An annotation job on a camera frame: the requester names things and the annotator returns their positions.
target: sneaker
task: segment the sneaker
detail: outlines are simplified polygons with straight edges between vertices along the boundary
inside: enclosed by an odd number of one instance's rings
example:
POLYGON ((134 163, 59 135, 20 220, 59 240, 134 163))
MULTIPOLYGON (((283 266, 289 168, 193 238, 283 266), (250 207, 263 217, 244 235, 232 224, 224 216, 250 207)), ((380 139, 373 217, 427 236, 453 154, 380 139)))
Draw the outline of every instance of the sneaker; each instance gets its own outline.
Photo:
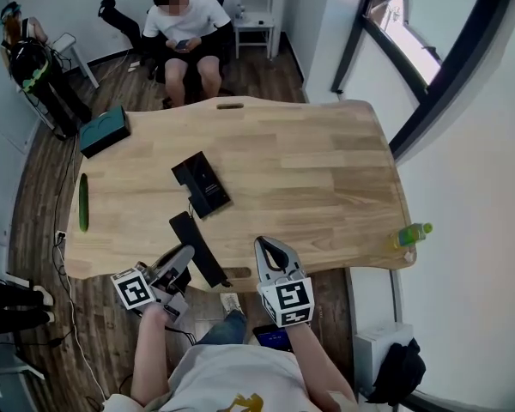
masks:
POLYGON ((44 298, 42 300, 42 304, 45 306, 52 306, 53 305, 53 296, 49 294, 44 287, 40 285, 35 285, 33 287, 33 291, 35 292, 41 292, 44 295, 44 298))
POLYGON ((221 304, 223 309, 229 314, 232 310, 239 310, 242 312, 240 306, 239 296, 236 293, 221 293, 220 294, 221 304))
POLYGON ((48 320, 46 323, 53 324, 55 322, 55 314, 53 314, 52 312, 45 312, 45 314, 47 314, 50 318, 50 320, 48 320))

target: window frame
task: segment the window frame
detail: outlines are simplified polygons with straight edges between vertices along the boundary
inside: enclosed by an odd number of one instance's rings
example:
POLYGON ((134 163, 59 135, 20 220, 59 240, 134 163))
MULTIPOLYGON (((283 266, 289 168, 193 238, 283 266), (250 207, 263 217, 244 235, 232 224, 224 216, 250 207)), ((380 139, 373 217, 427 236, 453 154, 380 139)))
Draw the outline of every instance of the window frame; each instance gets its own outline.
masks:
MULTIPOLYGON (((457 93, 469 80, 487 52, 506 14, 510 0, 476 0, 454 45, 442 61, 439 71, 429 85, 398 46, 368 17, 373 2, 360 0, 348 42, 337 69, 331 91, 342 94, 341 86, 350 74, 351 65, 363 31, 366 31, 397 68, 409 85, 418 107, 391 139, 390 148, 395 160, 400 159, 414 143, 436 122, 457 93)), ((408 26, 408 0, 404 4, 405 27, 425 46, 408 26)))

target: black bag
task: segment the black bag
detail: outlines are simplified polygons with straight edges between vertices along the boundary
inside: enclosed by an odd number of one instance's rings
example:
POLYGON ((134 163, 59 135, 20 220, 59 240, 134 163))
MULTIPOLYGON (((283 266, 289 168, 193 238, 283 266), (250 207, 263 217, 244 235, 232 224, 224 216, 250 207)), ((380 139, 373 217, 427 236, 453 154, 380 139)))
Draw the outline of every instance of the black bag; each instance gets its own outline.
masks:
POLYGON ((26 93, 41 84, 52 70, 52 57, 37 39, 27 35, 28 19, 21 24, 21 39, 13 46, 5 41, 9 51, 9 74, 26 93))
POLYGON ((426 365, 418 355, 420 346, 415 339, 409 346, 393 343, 379 369, 375 391, 367 403, 388 403, 395 406, 410 395, 421 383, 426 365))

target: smartphone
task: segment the smartphone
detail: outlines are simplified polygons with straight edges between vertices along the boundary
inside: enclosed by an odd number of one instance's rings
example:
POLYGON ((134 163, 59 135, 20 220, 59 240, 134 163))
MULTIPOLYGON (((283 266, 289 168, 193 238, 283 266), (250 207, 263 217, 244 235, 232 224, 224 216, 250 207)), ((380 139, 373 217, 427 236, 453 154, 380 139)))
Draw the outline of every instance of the smartphone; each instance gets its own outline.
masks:
POLYGON ((187 47, 188 39, 182 39, 177 45, 175 45, 176 51, 183 51, 187 47))
POLYGON ((253 330, 254 336, 262 347, 277 349, 278 351, 292 351, 292 343, 288 338, 288 333, 284 328, 279 328, 275 324, 258 326, 253 330))

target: black box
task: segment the black box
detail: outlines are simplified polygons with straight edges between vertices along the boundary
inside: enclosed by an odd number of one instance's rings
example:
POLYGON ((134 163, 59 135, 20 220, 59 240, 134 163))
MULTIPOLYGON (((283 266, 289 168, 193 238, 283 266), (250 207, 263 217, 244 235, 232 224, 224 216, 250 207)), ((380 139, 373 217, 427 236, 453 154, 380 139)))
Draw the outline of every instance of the black box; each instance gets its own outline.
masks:
POLYGON ((179 184, 191 191, 189 202, 201 219, 231 201, 202 151, 173 167, 172 172, 179 184))

